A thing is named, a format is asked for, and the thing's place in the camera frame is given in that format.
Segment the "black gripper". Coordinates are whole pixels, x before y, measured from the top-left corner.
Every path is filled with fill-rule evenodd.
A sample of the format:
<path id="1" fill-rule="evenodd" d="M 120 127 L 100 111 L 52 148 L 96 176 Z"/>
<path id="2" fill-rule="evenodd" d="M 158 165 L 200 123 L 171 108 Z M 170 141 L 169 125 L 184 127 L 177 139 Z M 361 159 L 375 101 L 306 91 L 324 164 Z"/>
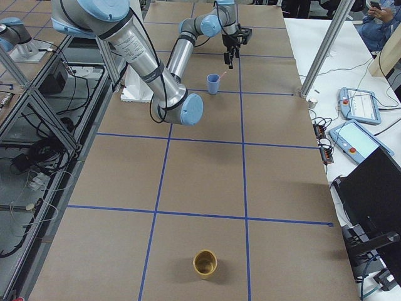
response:
<path id="1" fill-rule="evenodd" d="M 234 34 L 222 34 L 222 42 L 223 45 L 227 49 L 232 49 L 232 54 L 230 51 L 224 53 L 224 63 L 228 66 L 229 69 L 232 69 L 232 56 L 235 58 L 239 58 L 239 47 L 241 46 L 240 38 L 236 33 Z"/>

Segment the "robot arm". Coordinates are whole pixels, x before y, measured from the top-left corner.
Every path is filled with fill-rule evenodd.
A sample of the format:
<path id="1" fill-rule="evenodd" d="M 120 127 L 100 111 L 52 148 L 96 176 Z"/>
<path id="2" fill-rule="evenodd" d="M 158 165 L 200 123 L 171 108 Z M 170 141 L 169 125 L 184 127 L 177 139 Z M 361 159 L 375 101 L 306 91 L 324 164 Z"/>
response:
<path id="1" fill-rule="evenodd" d="M 1 20 L 1 48 L 16 63 L 39 63 L 44 51 L 39 50 L 40 43 L 35 41 L 24 23 L 17 17 Z"/>
<path id="2" fill-rule="evenodd" d="M 181 22 L 170 61 L 163 64 L 129 1 L 52 1 L 52 23 L 60 33 L 109 42 L 153 92 L 150 114 L 155 122 L 195 125 L 202 118 L 204 104 L 189 93 L 183 71 L 200 35 L 221 34 L 226 63 L 239 46 L 240 30 L 234 1 L 217 1 L 213 10 Z"/>

